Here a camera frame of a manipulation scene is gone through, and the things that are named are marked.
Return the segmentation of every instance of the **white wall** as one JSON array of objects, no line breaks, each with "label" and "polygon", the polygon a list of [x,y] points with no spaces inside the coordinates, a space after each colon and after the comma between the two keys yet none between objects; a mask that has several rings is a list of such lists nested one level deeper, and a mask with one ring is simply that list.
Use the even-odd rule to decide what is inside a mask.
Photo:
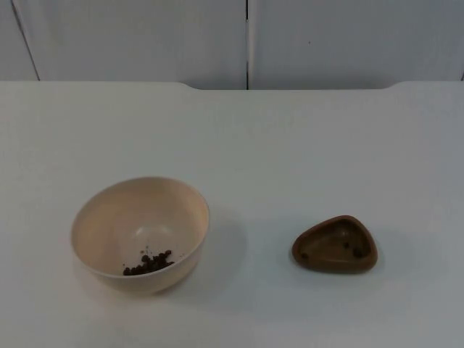
[{"label": "white wall", "polygon": [[0,0],[0,80],[36,80],[9,0]]},{"label": "white wall", "polygon": [[41,80],[245,88],[244,0],[14,0]]},{"label": "white wall", "polygon": [[251,88],[460,80],[462,0],[249,0]]}]

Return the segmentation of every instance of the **small triangular dish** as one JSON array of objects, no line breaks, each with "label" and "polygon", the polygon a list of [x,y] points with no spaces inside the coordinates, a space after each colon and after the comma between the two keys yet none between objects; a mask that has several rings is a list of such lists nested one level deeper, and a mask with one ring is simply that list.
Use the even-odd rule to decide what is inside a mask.
[{"label": "small triangular dish", "polygon": [[368,229],[355,217],[333,217],[300,235],[291,248],[302,267],[326,273],[363,273],[377,263]]}]

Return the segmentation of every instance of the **beige bowl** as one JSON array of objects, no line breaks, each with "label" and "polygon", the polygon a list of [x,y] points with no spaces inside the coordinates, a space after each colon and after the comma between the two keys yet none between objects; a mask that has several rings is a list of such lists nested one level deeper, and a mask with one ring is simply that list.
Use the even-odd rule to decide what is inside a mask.
[{"label": "beige bowl", "polygon": [[[106,188],[84,205],[72,225],[78,259],[116,289],[153,293],[185,277],[198,262],[209,210],[194,188],[168,178],[138,178]],[[143,253],[172,250],[175,263],[143,275],[124,276]]]}]

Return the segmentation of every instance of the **food pellet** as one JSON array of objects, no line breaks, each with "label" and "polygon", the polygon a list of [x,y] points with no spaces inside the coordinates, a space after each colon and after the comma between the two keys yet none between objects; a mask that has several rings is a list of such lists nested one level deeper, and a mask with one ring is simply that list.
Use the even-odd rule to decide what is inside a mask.
[{"label": "food pellet", "polygon": [[123,271],[124,276],[137,276],[139,274],[146,274],[151,273],[157,270],[161,270],[166,268],[167,266],[171,266],[174,262],[167,261],[167,258],[172,254],[171,250],[166,250],[165,252],[160,252],[158,255],[153,256],[150,258],[147,254],[141,257],[141,265],[137,265],[135,267],[129,268],[126,267]]}]

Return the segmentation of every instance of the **bowl rim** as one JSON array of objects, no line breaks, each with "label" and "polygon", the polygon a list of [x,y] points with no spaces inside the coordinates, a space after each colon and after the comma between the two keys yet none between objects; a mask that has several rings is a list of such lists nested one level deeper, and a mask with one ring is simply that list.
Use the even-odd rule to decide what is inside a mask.
[{"label": "bowl rim", "polygon": [[[89,204],[92,201],[92,199],[94,199],[98,195],[102,194],[106,190],[109,190],[109,189],[113,188],[114,186],[118,186],[118,185],[123,184],[123,183],[128,183],[130,181],[137,181],[137,180],[143,180],[143,179],[150,179],[150,180],[157,179],[157,180],[164,180],[164,181],[172,181],[174,183],[179,183],[179,184],[181,184],[183,186],[186,186],[188,189],[192,190],[195,194],[197,194],[198,197],[203,201],[204,205],[206,206],[206,211],[207,211],[207,226],[206,226],[206,231],[204,232],[203,237],[196,244],[196,246],[190,252],[185,254],[179,261],[174,262],[172,265],[169,265],[169,266],[167,266],[165,268],[162,268],[161,270],[156,270],[156,271],[150,272],[150,273],[138,274],[138,275],[115,275],[115,274],[111,274],[111,273],[102,272],[100,270],[97,270],[96,268],[93,268],[93,267],[87,265],[79,257],[78,253],[75,250],[74,243],[73,243],[73,231],[74,231],[75,224],[77,223],[79,214],[83,211],[83,209],[87,206],[87,204]],[[131,179],[123,180],[123,181],[118,181],[117,183],[113,183],[112,185],[110,185],[110,186],[108,186],[106,188],[103,188],[101,191],[94,194],[90,199],[88,199],[86,201],[86,203],[83,204],[83,206],[79,209],[79,211],[75,215],[74,220],[72,221],[71,231],[70,231],[70,243],[71,243],[72,253],[74,254],[74,257],[76,259],[78,259],[79,262],[81,263],[81,265],[83,265],[85,268],[87,268],[88,270],[90,270],[91,272],[93,272],[93,273],[95,273],[95,274],[97,274],[99,276],[104,276],[106,278],[124,279],[124,280],[129,281],[130,279],[146,278],[146,277],[149,277],[149,276],[154,276],[155,274],[163,273],[165,271],[168,271],[169,269],[173,269],[174,267],[180,265],[182,262],[187,260],[193,253],[195,253],[197,251],[197,249],[203,244],[204,239],[206,238],[206,235],[210,232],[210,216],[211,216],[211,214],[210,214],[210,206],[208,205],[207,200],[204,198],[204,196],[196,188],[194,188],[192,185],[189,185],[189,184],[185,183],[184,181],[174,179],[174,178],[165,177],[165,176],[141,176],[141,177],[137,177],[137,178],[131,178]]]}]

